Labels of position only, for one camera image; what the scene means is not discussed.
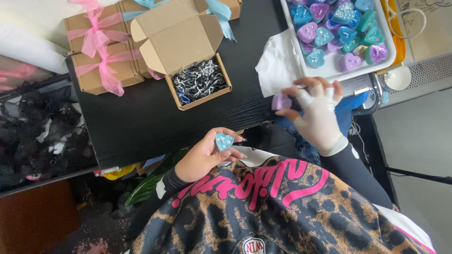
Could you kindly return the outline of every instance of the cardboard box lid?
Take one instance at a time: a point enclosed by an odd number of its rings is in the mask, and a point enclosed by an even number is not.
[[[136,17],[131,25],[134,41],[148,39],[140,47],[146,65],[163,74],[212,55],[223,39],[215,15],[205,0],[171,0]]]

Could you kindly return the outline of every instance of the pink ribbon bow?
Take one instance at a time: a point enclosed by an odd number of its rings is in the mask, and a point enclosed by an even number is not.
[[[67,32],[68,40],[85,36],[82,52],[93,58],[96,50],[108,39],[127,43],[129,34],[120,31],[104,30],[101,28],[114,25],[123,21],[122,13],[116,13],[99,21],[104,7],[95,0],[69,0],[70,3],[80,4],[86,10],[86,16],[93,25],[90,29],[78,29]]]
[[[12,71],[0,71],[0,83],[4,83],[8,80],[7,77],[15,77],[25,79],[31,74],[33,74],[38,68],[32,64],[21,63],[19,66],[14,68]],[[0,90],[10,91],[14,87],[9,87],[6,85],[0,85]]]
[[[88,64],[77,66],[75,68],[75,73],[77,77],[91,71],[97,67],[99,67],[100,79],[102,81],[102,86],[111,93],[116,94],[117,96],[122,96],[124,94],[124,89],[122,89],[121,81],[118,80],[113,74],[116,72],[110,68],[107,64],[113,62],[122,62],[129,60],[136,60],[142,58],[140,50],[132,50],[121,52],[116,55],[110,56],[107,53],[107,45],[108,41],[104,43],[101,47],[99,47],[99,55],[102,58],[102,61],[97,64]]]

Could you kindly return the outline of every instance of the white tissue paper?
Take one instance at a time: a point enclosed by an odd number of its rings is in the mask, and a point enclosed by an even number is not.
[[[290,30],[268,39],[256,71],[260,88],[265,97],[275,95],[281,88],[291,87],[293,81],[302,77]]]

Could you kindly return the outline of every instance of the white plastic tray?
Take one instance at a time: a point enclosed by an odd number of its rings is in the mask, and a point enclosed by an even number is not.
[[[289,11],[289,6],[291,3],[286,2],[286,0],[280,1],[282,9],[284,11],[284,16],[286,16],[287,24],[289,26],[289,29],[291,30],[292,44],[294,45],[295,53],[298,55],[299,58],[298,59],[299,67],[301,73],[304,76],[310,77],[320,76],[326,78],[329,81],[337,80],[340,82],[344,80],[349,80],[356,76],[364,75],[370,72],[378,71],[386,67],[389,67],[396,59],[396,46],[394,45],[394,41],[392,40],[391,31],[389,30],[389,26],[386,22],[385,14],[383,13],[383,8],[381,7],[380,0],[374,0],[374,10],[377,11],[376,20],[378,23],[378,27],[385,36],[384,44],[386,50],[388,51],[388,57],[375,65],[368,65],[366,61],[362,61],[358,68],[347,72],[341,72],[339,71],[339,59],[343,55],[336,52],[325,55],[325,64],[322,67],[317,69],[310,67],[305,63],[305,59],[303,58],[303,55],[301,53],[301,45],[297,38],[295,27],[293,26],[292,23],[292,18],[290,16]]]

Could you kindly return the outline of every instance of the metal grate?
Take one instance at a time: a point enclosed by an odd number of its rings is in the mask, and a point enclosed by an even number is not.
[[[411,83],[405,90],[452,76],[452,54],[417,62],[409,66],[409,68],[412,76]],[[389,94],[398,92],[400,91],[389,91]]]

